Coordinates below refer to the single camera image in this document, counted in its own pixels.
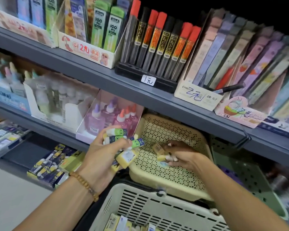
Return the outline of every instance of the black cap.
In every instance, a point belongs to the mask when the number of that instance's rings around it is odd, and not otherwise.
[[[142,10],[142,17],[140,19],[140,22],[147,23],[149,21],[151,14],[151,9],[148,7],[144,7]]]
[[[167,19],[166,19],[166,23],[164,25],[164,29],[163,31],[167,31],[167,32],[171,32],[172,29],[173,29],[173,25],[174,25],[174,21],[176,19],[172,16],[168,16]]]
[[[177,19],[176,23],[174,24],[172,34],[173,35],[179,35],[181,33],[182,26],[183,26],[183,21],[180,19]]]

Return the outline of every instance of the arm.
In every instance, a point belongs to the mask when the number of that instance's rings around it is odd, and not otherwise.
[[[165,150],[179,161],[171,166],[182,166],[195,171],[214,199],[220,213],[233,231],[289,231],[289,226],[262,201],[223,173],[206,156],[195,152],[183,142],[171,141]]]
[[[98,194],[107,187],[115,175],[110,167],[117,151],[131,146],[131,141],[123,138],[102,145],[106,129],[101,131],[90,145],[81,167],[77,170]],[[71,231],[92,202],[93,196],[89,191],[76,178],[69,177],[14,231]]]

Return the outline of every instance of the hand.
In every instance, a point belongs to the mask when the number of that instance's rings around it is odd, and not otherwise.
[[[181,166],[185,169],[195,170],[195,161],[200,157],[206,157],[182,141],[171,140],[162,147],[178,158],[179,161],[169,162],[169,166],[173,167]]]
[[[121,126],[109,126],[103,129],[90,144],[85,159],[77,170],[77,173],[87,180],[98,194],[103,192],[116,174],[111,169],[116,153],[132,144],[131,140],[121,138],[114,143],[103,145],[103,134],[111,128],[121,128]]]

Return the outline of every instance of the black display holder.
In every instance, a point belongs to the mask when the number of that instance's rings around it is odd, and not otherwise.
[[[130,78],[132,80],[141,82],[142,76],[147,75],[147,76],[152,76],[156,78],[156,81],[153,85],[153,87],[161,89],[163,91],[169,92],[169,93],[174,93],[178,83],[164,79],[163,77],[157,77],[154,74],[149,73],[148,71],[144,71],[136,66],[130,65],[130,64],[124,64],[119,62],[115,68],[116,74],[119,74],[121,76]]]

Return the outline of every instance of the white floor tile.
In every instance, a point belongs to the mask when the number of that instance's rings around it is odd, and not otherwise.
[[[0,169],[0,230],[14,229],[50,194]]]

